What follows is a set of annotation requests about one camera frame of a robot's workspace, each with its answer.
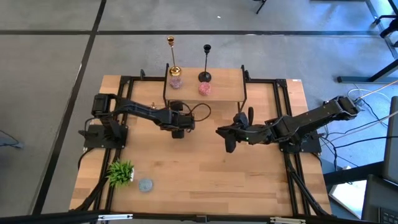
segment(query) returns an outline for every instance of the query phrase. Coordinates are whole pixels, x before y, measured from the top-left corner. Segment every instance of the green plant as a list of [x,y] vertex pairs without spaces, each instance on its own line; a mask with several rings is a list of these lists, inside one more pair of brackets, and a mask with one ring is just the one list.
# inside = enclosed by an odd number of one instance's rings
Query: green plant
[[130,161],[113,162],[109,166],[108,176],[106,176],[109,179],[110,186],[120,187],[127,185],[130,181],[133,167],[134,166],[131,165]]

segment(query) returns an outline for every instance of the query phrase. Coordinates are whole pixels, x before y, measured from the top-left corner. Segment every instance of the gold candlestick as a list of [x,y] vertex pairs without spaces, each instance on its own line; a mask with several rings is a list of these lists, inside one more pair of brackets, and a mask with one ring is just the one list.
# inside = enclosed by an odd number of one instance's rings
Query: gold candlestick
[[170,68],[169,72],[170,72],[170,74],[172,76],[179,76],[179,75],[181,75],[182,71],[181,71],[180,67],[175,66],[174,51],[173,51],[173,48],[174,48],[174,37],[168,37],[167,41],[169,42],[169,45],[170,45],[170,47],[172,49],[173,65],[174,65],[173,67]]

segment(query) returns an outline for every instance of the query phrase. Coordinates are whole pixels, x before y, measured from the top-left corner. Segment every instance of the wooden table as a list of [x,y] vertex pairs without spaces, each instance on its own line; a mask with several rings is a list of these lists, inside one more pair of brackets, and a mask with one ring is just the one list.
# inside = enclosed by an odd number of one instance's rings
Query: wooden table
[[[104,76],[100,92],[116,93],[119,80],[117,75]],[[287,80],[287,85],[293,114],[307,111],[301,81]],[[154,102],[162,107],[163,86],[163,82],[135,81],[131,100],[145,105]],[[244,111],[248,106],[254,108],[254,123],[277,117],[272,85],[248,83],[247,94]],[[237,112],[236,103],[207,103],[212,109],[211,116],[185,133],[184,139],[172,139],[169,132],[159,131],[151,121],[128,117],[129,133],[121,160],[131,160],[135,165],[135,181],[114,191],[112,212],[292,215],[284,159],[278,145],[241,143],[234,153],[226,153],[224,139],[215,130],[231,124]],[[195,111],[197,119],[206,114],[206,108]],[[82,160],[70,208],[79,206],[93,190],[103,155],[103,149],[94,149]],[[330,213],[320,163],[311,154],[301,155],[306,185]],[[138,180],[142,178],[154,181],[151,192],[139,191]],[[100,208],[104,208],[107,188]],[[296,195],[299,212],[303,213],[297,186]]]

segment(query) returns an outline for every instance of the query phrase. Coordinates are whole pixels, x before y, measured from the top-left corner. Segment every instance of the white cable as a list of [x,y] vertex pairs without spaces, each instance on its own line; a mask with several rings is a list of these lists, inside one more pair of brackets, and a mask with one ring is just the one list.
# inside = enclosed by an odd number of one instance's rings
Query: white cable
[[350,134],[354,134],[354,133],[363,131],[363,130],[365,130],[365,129],[368,129],[368,128],[372,127],[372,126],[375,126],[375,125],[377,125],[378,123],[381,123],[382,121],[384,121],[385,119],[388,119],[388,118],[394,116],[395,114],[398,114],[398,111],[395,111],[395,112],[393,112],[392,114],[390,114],[389,116],[386,116],[386,117],[380,119],[378,122],[375,122],[375,123],[373,123],[373,124],[369,124],[369,126],[365,126],[365,127],[361,128],[361,129],[359,129],[359,130],[356,130],[356,131],[354,131],[354,132],[352,132],[352,133],[344,134],[344,135],[342,135],[342,136],[340,136],[340,137],[337,137],[337,138],[335,138],[335,139],[332,139],[332,140],[330,140],[330,142],[333,142],[333,141],[335,141],[335,140],[337,140],[337,139],[339,139],[339,138],[346,137],[346,136],[349,136]]
[[[350,90],[349,92],[348,92],[348,98],[350,98],[350,99],[352,99],[351,97],[350,97],[350,93],[352,92],[352,91],[366,91],[366,92],[372,92],[371,90],[365,90],[365,89],[362,89],[362,88],[356,88],[356,89],[352,89],[352,90]],[[379,92],[374,92],[374,93],[377,93],[377,94],[380,94],[380,95],[382,95],[382,96],[384,96],[384,97],[386,97],[386,99],[390,102],[391,101],[391,99],[387,96],[387,95],[385,95],[384,93],[379,93]]]
[[384,85],[384,86],[378,88],[377,90],[371,91],[370,93],[367,93],[367,94],[361,96],[360,98],[362,99],[362,98],[365,98],[365,97],[369,96],[370,94],[377,93],[378,91],[380,91],[380,90],[384,89],[385,87],[390,86],[390,85],[392,85],[392,84],[394,84],[396,82],[398,82],[398,80],[393,81],[392,83],[388,83],[387,85]]

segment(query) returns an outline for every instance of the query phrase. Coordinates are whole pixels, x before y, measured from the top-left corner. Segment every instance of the candle holder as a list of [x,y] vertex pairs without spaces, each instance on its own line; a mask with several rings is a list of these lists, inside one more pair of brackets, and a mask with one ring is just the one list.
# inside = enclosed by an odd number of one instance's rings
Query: candle holder
[[207,55],[210,52],[211,46],[209,44],[206,44],[206,45],[203,46],[203,49],[205,49],[205,53],[206,53],[205,71],[199,73],[198,78],[199,78],[200,82],[210,82],[211,81],[211,75],[210,75],[210,73],[208,73],[206,71],[206,69],[207,69]]
[[173,50],[173,48],[174,48],[174,37],[171,37],[171,36],[168,37],[167,38],[167,42],[169,43],[170,48],[172,49],[172,56],[173,56],[173,67],[171,67],[170,70],[169,70],[170,75],[179,76],[179,75],[181,75],[182,71],[181,71],[180,67],[175,66],[174,50]]

